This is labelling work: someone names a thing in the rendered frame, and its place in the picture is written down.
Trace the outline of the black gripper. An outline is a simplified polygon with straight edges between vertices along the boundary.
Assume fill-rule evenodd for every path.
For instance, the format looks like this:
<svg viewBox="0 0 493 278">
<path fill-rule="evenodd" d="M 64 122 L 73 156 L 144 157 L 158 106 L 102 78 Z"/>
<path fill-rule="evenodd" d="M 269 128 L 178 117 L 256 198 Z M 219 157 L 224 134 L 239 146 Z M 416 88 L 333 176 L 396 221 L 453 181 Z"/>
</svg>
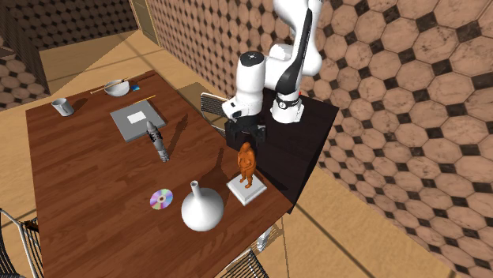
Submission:
<svg viewBox="0 0 493 278">
<path fill-rule="evenodd" d="M 238 148 L 237 132 L 251 133 L 255 139 L 256 146 L 265 142 L 265 125 L 259 124 L 258 115 L 248 115 L 228 120 L 228 128 L 226 130 L 227 145 L 230 148 Z"/>
</svg>

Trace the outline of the orange figure on white base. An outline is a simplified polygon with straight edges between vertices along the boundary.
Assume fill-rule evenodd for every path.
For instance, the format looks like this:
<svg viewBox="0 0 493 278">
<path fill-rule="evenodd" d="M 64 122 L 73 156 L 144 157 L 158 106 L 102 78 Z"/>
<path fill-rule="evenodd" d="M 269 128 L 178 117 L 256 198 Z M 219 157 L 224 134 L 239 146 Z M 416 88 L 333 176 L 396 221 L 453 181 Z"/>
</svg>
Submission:
<svg viewBox="0 0 493 278">
<path fill-rule="evenodd" d="M 240 174 L 227 183 L 229 190 L 237 197 L 239 202 L 246 206 L 261 193 L 267 190 L 267 186 L 254 175 L 256 159 L 254 150 L 249 142 L 243 143 L 239 150 L 237 164 Z"/>
</svg>

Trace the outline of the black robot stand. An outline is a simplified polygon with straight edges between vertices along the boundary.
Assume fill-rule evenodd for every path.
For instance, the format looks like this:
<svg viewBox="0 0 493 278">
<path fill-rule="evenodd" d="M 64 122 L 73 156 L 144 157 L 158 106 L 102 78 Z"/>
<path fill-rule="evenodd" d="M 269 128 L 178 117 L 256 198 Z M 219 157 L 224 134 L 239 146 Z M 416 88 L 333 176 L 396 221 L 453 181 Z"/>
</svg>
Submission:
<svg viewBox="0 0 493 278">
<path fill-rule="evenodd" d="M 238 132 L 239 147 L 233 149 L 238 151 L 244 142 L 250 142 L 258 171 L 295 204 L 318 162 L 339 108 L 300 96 L 304 105 L 300 121 L 283 124 L 275 121 L 269 111 L 275 96 L 269 89 L 263 91 L 259 119 L 265 125 L 265 142 L 256 146 L 252 135 Z"/>
</svg>

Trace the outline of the white flask-shaped vase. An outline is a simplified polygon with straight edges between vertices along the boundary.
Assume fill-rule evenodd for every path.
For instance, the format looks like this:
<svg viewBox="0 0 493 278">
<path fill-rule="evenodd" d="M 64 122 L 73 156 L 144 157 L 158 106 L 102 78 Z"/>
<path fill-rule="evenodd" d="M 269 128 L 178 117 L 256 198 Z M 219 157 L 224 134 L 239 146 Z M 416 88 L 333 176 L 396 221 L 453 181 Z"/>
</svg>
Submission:
<svg viewBox="0 0 493 278">
<path fill-rule="evenodd" d="M 192 192 L 183 200 L 181 215 L 185 225 L 194 231 L 209 231 L 222 219 L 224 203 L 213 189 L 201 188 L 198 181 L 190 183 Z"/>
</svg>

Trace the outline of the grey toy rocket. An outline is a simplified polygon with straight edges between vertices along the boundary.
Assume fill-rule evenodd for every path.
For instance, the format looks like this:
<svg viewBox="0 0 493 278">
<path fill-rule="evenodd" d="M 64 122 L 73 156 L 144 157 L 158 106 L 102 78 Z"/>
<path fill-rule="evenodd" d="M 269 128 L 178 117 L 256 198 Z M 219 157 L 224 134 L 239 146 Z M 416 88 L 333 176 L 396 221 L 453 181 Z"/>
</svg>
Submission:
<svg viewBox="0 0 493 278">
<path fill-rule="evenodd" d="M 169 155 L 167 153 L 167 149 L 164 147 L 163 138 L 160 131 L 150 121 L 146 122 L 146 126 L 147 126 L 147 133 L 149 135 L 149 138 L 151 139 L 156 150 L 158 151 L 161 160 L 163 162 L 169 161 Z"/>
</svg>

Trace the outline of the shiny compact disc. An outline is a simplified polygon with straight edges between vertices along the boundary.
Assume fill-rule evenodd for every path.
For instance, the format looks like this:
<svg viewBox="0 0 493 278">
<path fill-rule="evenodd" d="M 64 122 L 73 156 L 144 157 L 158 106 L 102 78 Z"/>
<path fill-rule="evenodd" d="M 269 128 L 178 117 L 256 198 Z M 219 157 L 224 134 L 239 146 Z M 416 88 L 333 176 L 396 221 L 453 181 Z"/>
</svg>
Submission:
<svg viewBox="0 0 493 278">
<path fill-rule="evenodd" d="M 160 210 L 168 207 L 173 201 L 173 193 L 168 189 L 157 190 L 149 200 L 153 209 Z"/>
</svg>

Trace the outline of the grey flat book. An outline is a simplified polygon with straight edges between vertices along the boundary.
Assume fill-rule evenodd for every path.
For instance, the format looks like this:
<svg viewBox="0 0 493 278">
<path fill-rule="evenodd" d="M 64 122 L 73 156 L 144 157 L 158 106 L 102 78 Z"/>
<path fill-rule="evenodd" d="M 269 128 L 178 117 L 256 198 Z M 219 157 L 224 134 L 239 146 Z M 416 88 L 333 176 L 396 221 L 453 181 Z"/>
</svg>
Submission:
<svg viewBox="0 0 493 278">
<path fill-rule="evenodd" d="M 148 100 L 141 101 L 110 113 L 125 142 L 147 134 L 147 121 L 156 128 L 166 126 Z"/>
</svg>

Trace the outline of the white bowl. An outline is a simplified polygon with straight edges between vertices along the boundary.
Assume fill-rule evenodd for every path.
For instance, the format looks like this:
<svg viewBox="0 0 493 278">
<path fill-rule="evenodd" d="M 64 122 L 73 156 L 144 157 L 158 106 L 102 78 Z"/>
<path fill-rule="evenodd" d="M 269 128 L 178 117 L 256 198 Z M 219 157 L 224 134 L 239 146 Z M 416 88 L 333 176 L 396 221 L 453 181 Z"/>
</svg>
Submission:
<svg viewBox="0 0 493 278">
<path fill-rule="evenodd" d="M 115 96 L 115 97 L 124 96 L 129 92 L 129 90 L 130 90 L 129 81 L 122 81 L 122 80 L 110 81 L 104 87 L 104 91 L 109 96 Z"/>
</svg>

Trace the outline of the brown wooden table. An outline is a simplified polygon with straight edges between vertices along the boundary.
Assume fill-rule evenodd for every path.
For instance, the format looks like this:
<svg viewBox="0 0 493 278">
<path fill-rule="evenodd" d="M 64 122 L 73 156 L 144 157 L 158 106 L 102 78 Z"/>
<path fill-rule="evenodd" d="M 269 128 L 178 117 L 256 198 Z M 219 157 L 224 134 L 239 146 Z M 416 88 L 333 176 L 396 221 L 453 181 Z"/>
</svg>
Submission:
<svg viewBox="0 0 493 278">
<path fill-rule="evenodd" d="M 139 86 L 71 96 L 67 117 L 49 104 L 26 113 L 45 278 L 214 278 L 292 206 L 273 186 L 243 206 L 227 186 L 239 170 L 225 139 L 159 75 Z M 153 95 L 168 162 L 147 137 L 125 142 L 110 115 Z M 194 180 L 224 203 L 209 231 L 182 219 Z M 156 210 L 161 189 L 173 201 Z"/>
</svg>

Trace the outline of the olive door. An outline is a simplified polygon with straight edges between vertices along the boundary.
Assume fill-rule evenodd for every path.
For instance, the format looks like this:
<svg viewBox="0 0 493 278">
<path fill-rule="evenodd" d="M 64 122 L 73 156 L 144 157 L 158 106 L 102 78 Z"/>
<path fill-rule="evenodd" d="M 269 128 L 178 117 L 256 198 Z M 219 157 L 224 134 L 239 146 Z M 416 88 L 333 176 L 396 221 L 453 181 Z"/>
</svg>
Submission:
<svg viewBox="0 0 493 278">
<path fill-rule="evenodd" d="M 146 0 L 131 0 L 135 16 L 138 20 L 140 30 L 142 33 L 156 45 L 160 45 L 159 40 L 156 36 L 155 28 L 152 22 L 152 14 L 149 11 Z"/>
</svg>

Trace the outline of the grey mug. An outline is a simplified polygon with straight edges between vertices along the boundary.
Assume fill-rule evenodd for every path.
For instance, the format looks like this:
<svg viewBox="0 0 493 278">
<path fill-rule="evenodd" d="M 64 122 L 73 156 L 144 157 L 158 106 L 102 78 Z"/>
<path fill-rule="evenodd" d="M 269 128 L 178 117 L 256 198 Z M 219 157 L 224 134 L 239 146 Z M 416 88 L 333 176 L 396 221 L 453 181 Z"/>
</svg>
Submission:
<svg viewBox="0 0 493 278">
<path fill-rule="evenodd" d="M 74 113 L 73 107 L 66 98 L 59 98 L 51 102 L 52 107 L 63 117 Z"/>
</svg>

